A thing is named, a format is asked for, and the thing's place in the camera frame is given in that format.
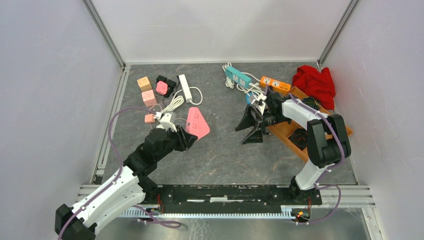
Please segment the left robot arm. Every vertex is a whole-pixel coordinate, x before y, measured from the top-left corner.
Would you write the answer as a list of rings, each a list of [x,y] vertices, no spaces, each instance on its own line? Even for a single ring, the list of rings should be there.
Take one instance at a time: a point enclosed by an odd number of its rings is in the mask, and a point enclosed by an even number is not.
[[[196,135],[180,125],[175,130],[154,128],[106,182],[72,206],[55,212],[54,230],[60,240],[93,240],[110,222],[129,208],[157,198],[157,184],[149,174],[173,151],[188,150]]]

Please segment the small black adapter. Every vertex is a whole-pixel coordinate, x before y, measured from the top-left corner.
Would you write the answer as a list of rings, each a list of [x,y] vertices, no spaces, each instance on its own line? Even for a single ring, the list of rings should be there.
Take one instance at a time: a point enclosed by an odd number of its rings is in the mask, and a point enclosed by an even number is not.
[[[166,77],[164,77],[164,76],[162,76],[162,75],[159,75],[157,78],[156,78],[156,81],[157,82],[167,82],[167,78]]]

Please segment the white usb power strip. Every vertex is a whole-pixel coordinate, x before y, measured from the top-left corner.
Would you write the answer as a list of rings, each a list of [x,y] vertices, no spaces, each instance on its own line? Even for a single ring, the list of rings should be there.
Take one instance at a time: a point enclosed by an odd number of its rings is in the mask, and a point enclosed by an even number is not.
[[[187,82],[186,76],[184,74],[180,74],[180,75],[177,76],[177,78],[178,78],[180,85],[182,87],[183,94],[184,94],[184,97],[185,97],[185,101],[187,103],[191,103],[192,100],[193,100],[193,97],[192,97],[192,93],[191,93],[189,84]]]

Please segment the pink plug adapter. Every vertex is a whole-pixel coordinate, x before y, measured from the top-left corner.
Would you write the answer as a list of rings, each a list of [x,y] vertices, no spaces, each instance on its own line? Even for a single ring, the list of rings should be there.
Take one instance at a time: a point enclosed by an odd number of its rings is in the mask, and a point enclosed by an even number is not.
[[[141,97],[146,107],[152,107],[157,104],[155,93],[152,89],[143,91]]]

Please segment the orange power strip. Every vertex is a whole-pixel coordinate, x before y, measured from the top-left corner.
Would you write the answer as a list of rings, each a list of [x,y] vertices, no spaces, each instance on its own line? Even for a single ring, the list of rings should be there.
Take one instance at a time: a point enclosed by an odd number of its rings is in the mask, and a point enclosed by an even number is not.
[[[262,76],[259,82],[260,87],[269,87],[272,91],[281,94],[287,94],[291,90],[291,85],[283,81],[270,78],[268,76]]]

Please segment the pink square power strip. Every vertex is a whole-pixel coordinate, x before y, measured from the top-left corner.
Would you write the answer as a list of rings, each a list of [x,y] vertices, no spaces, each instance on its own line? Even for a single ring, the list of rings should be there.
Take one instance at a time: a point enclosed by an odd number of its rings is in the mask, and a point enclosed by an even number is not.
[[[210,133],[210,127],[198,107],[190,107],[186,119],[185,131],[198,140]]]

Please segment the orange pink usb charger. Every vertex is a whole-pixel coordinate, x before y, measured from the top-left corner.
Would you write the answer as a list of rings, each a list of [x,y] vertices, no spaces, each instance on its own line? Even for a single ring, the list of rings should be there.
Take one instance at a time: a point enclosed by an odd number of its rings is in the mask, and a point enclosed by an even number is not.
[[[156,122],[155,115],[152,114],[152,113],[146,114],[144,116],[144,122],[146,124],[153,124],[153,123],[155,123]]]

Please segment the pink folding plug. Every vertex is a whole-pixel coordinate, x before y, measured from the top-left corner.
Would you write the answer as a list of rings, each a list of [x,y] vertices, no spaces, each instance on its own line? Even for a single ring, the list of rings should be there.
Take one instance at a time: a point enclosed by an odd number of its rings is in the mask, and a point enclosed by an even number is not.
[[[168,84],[164,81],[158,81],[156,83],[156,92],[161,96],[165,96],[168,92]]]

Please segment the wooden cube adapter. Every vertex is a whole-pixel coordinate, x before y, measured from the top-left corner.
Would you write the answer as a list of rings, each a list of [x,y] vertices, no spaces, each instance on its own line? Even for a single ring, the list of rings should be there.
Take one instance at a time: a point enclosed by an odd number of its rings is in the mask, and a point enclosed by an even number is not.
[[[141,92],[146,92],[152,90],[152,85],[147,76],[141,77],[137,80],[137,85]]]

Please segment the teal power strip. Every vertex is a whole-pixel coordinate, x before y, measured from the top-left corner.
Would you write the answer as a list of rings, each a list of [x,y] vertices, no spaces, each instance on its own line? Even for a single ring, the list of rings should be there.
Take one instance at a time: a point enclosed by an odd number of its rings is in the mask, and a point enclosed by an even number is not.
[[[243,88],[249,88],[251,86],[252,79],[232,66],[227,66],[225,68],[225,75],[232,82],[237,83]]]

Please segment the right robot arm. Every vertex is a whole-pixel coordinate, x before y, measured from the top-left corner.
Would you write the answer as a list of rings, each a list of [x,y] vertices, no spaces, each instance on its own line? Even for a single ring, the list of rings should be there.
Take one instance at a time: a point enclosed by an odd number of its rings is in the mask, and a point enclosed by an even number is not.
[[[313,109],[294,97],[270,92],[251,101],[235,131],[251,129],[242,144],[262,143],[266,128],[280,123],[296,123],[306,130],[308,160],[290,182],[289,199],[302,204],[309,190],[316,189],[324,172],[342,164],[351,153],[344,119]]]

